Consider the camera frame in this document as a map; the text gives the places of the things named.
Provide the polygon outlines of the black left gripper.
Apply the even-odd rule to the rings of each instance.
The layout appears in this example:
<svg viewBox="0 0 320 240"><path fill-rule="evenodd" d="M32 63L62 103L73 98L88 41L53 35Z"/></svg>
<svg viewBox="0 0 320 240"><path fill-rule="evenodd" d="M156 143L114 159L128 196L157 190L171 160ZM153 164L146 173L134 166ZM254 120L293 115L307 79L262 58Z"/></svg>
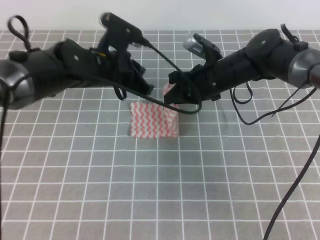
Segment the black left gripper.
<svg viewBox="0 0 320 240"><path fill-rule="evenodd" d="M129 84L129 88L143 95L150 95L154 89L143 78L146 69L127 53L129 72L121 73L116 50L107 53L98 52L95 48L85 49L71 39L57 44L57 58L61 61L67 76L81 82L106 83L119 85Z"/></svg>

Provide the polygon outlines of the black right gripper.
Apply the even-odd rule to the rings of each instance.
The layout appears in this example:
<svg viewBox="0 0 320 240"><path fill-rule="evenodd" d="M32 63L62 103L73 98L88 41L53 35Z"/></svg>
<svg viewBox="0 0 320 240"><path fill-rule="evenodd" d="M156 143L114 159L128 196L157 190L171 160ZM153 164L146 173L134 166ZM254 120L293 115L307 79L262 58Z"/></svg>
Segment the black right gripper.
<svg viewBox="0 0 320 240"><path fill-rule="evenodd" d="M172 87L164 95L165 104L197 104L200 101L217 100L219 95L253 79L253 59L245 49L226 57L218 50L204 51L205 64L196 65L190 71L173 71L168 75L170 84L187 81L184 88Z"/></svg>

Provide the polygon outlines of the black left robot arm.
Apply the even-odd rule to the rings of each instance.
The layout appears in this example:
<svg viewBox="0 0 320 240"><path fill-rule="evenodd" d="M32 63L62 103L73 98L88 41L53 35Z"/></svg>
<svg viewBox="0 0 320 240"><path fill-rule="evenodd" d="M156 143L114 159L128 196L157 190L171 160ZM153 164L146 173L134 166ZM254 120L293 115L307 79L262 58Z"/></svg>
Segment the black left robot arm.
<svg viewBox="0 0 320 240"><path fill-rule="evenodd" d="M117 51L85 49L71 39L31 52L11 51L0 61L0 84L11 87L9 109L18 110L69 88L110 87L149 95L154 86L143 78L145 68L126 54L129 72L120 71Z"/></svg>

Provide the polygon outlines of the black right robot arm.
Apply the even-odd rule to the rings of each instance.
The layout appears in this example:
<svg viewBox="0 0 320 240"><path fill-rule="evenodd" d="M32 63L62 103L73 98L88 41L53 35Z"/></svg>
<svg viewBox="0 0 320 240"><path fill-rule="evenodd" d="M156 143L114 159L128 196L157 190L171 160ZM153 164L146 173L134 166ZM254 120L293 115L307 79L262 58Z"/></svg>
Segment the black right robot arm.
<svg viewBox="0 0 320 240"><path fill-rule="evenodd" d="M184 44L189 52L205 60L190 71L169 74L172 88L164 95L165 104L198 104L216 101L231 88L259 80L282 80L296 88L320 87L320 52L293 36L284 24L288 37L278 29L258 33L248 44L223 57L220 49L195 33Z"/></svg>

